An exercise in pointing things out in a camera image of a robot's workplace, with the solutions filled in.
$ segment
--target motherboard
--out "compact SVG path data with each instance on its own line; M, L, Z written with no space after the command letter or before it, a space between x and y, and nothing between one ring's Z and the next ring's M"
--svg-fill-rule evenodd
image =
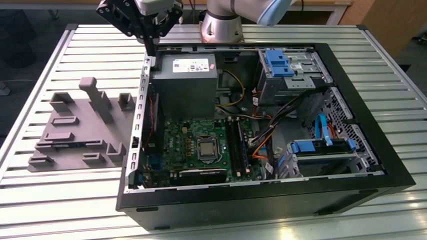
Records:
M148 156L150 182L168 187L260 180L258 160L246 149L250 137L248 119L166 121L162 153Z

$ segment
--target red wire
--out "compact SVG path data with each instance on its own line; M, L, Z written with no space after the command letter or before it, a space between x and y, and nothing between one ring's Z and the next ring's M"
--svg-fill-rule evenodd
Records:
M337 136L337 134L336 134L336 132L334 132L334 130L333 130L332 124L328 123L326 126L328 126L328 128L330 129L332 137L333 137L333 138L337 138L338 136Z
M153 114L153 99L149 97L149 117L150 117L150 130L149 130L149 135L146 138L146 142L144 145L149 143L149 138L152 137L152 134L154 132L154 114Z

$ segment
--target wooden furniture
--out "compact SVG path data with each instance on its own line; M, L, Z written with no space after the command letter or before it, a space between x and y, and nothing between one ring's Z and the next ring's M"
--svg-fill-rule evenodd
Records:
M338 24L365 25L394 57L427 23L425 9L425 0L353 0Z

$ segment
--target aluminum table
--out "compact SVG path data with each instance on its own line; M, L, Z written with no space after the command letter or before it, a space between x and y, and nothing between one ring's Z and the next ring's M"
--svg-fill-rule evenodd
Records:
M109 97L137 95L144 47L110 25L69 25L0 149L0 238L427 238L427 99L369 31L354 26L245 25L242 32L245 42L329 44L416 185L342 214L146 232L114 210L120 168L26 171L54 92L85 98L78 79L93 76ZM198 27L174 27L162 42L200 42Z

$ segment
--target label sticker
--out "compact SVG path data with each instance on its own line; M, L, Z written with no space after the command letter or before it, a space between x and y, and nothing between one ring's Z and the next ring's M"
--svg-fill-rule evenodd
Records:
M298 63L290 63L292 69L302 69L301 65Z
M265 169L270 174L273 174L273 167L269 165L268 162L265 163Z
M257 106L258 105L258 98L257 97L252 97L252 102L253 102L253 105Z
M208 72L209 62L206 58L200 59L174 59L173 62L173 73L190 73L190 72Z

